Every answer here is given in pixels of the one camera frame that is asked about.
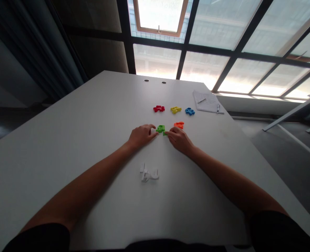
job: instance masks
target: red puzzle piece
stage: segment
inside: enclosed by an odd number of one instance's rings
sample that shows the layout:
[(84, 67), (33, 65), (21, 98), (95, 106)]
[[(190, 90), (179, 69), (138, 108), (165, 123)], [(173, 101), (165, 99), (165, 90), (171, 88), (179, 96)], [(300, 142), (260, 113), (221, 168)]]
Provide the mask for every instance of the red puzzle piece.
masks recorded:
[(165, 108), (164, 108), (164, 106), (157, 105), (155, 108), (153, 108), (153, 110), (155, 112), (157, 112), (157, 111), (163, 112), (165, 110)]
[(174, 123), (174, 127), (183, 129), (183, 124), (184, 124), (184, 122), (176, 122), (176, 123)]

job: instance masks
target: pen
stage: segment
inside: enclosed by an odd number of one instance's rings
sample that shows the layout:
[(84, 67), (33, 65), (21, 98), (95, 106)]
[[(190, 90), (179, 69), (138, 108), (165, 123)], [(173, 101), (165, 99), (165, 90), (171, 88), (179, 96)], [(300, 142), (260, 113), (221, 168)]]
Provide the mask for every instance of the pen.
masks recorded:
[(204, 100), (206, 100), (206, 98), (204, 98), (203, 100), (200, 100), (199, 102), (197, 102), (197, 103), (201, 103), (202, 101), (204, 101)]

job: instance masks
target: orange puzzle piece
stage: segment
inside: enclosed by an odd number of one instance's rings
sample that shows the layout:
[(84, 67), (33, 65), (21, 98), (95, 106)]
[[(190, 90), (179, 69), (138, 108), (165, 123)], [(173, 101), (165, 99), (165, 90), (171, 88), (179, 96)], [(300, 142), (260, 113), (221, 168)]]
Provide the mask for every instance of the orange puzzle piece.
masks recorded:
[(176, 123), (174, 123), (174, 127), (183, 129), (183, 124), (184, 124), (184, 122), (176, 122)]

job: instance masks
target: dark curtain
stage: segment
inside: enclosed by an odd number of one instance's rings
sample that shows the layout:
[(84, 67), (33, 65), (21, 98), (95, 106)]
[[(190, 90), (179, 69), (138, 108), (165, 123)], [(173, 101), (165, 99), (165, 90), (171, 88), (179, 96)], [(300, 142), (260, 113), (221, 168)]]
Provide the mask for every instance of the dark curtain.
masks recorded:
[(88, 80), (58, 22), (48, 1), (0, 0), (0, 39), (54, 100)]

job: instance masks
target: hand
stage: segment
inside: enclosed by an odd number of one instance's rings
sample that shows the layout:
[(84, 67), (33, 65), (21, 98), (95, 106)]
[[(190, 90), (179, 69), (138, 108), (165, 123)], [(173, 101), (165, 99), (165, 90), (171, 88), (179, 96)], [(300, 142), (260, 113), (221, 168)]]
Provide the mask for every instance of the hand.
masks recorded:
[(152, 134), (151, 128), (156, 129), (153, 124), (145, 124), (133, 129), (127, 144), (135, 150), (146, 145), (158, 135), (158, 132)]
[(165, 133), (168, 135), (171, 144), (183, 154), (189, 156), (195, 148), (187, 134), (180, 128), (173, 127), (170, 131), (166, 131)]

